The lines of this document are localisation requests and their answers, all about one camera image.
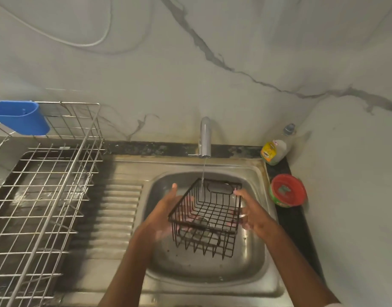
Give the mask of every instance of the black wire basket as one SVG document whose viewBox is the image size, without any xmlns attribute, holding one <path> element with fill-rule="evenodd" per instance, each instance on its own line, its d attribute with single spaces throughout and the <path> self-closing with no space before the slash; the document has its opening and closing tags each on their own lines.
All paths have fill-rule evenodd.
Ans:
<svg viewBox="0 0 392 307">
<path fill-rule="evenodd" d="M 242 184 L 198 178 L 169 213 L 173 240 L 222 259 L 233 256 L 241 198 L 233 194 Z"/>
</svg>

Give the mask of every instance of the wire basket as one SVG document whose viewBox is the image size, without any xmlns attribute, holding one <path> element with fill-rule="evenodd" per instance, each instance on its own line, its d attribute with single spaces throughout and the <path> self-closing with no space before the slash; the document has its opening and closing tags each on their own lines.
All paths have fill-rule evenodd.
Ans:
<svg viewBox="0 0 392 307">
<path fill-rule="evenodd" d="M 203 255 L 211 252 L 222 259 L 233 256 L 239 226 L 241 198 L 233 194 L 242 184 L 198 178 L 169 213 L 173 240 L 178 247 L 190 246 Z"/>
<path fill-rule="evenodd" d="M 98 103 L 39 102 L 50 131 L 0 123 L 0 307 L 53 298 L 74 226 L 106 152 Z"/>
</svg>

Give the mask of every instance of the white cable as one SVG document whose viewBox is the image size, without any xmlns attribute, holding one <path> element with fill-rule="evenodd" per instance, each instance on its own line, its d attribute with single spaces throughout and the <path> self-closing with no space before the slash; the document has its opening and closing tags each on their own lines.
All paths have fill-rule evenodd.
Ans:
<svg viewBox="0 0 392 307">
<path fill-rule="evenodd" d="M 63 44 L 69 45 L 69 46 L 74 46 L 74 47 L 92 47 L 92 46 L 96 46 L 98 44 L 101 44 L 106 39 L 106 37 L 109 34 L 109 31 L 111 30 L 112 0 L 109 0 L 108 27 L 107 27 L 104 35 L 98 41 L 93 42 L 93 43 L 88 43 L 88 44 L 78 44 L 78 43 L 73 43 L 73 42 L 61 40 L 60 38 L 56 38 L 55 36 L 49 35 L 49 34 L 45 33 L 44 31 L 41 31 L 40 29 L 37 29 L 37 28 L 33 27 L 30 24 L 27 24 L 24 20 L 21 20 L 20 18 L 15 16 L 13 13 L 11 13 L 9 10 L 7 10 L 2 5 L 0 5 L 0 9 L 2 9 L 6 14 L 10 15 L 12 18 L 14 18 L 15 20 L 19 21 L 23 25 L 25 25 L 25 26 L 29 27 L 30 29 L 34 30 L 35 32 L 38 32 L 39 34 L 45 35 L 47 38 L 50 38 L 51 40 L 54 40 L 56 42 L 60 42 L 60 43 L 63 43 Z"/>
</svg>

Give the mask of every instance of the plastic bottle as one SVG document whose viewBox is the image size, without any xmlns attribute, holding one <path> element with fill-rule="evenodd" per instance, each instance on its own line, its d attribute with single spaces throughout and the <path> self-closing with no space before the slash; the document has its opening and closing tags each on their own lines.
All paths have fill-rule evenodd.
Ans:
<svg viewBox="0 0 392 307">
<path fill-rule="evenodd" d="M 261 149 L 261 157 L 269 165 L 276 165 L 281 161 L 285 155 L 291 150 L 294 140 L 296 139 L 296 125 L 288 124 L 283 129 L 282 133 L 274 138 L 274 140 L 267 142 Z"/>
</svg>

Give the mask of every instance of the faucet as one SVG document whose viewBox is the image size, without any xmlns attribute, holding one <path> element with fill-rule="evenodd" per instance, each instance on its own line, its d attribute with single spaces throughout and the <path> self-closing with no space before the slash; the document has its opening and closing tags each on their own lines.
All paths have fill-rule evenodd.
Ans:
<svg viewBox="0 0 392 307">
<path fill-rule="evenodd" d="M 210 129 L 210 118 L 205 116 L 200 121 L 200 138 L 199 138 L 199 157 L 211 158 L 212 157 L 212 144 L 210 138 L 212 132 Z"/>
</svg>

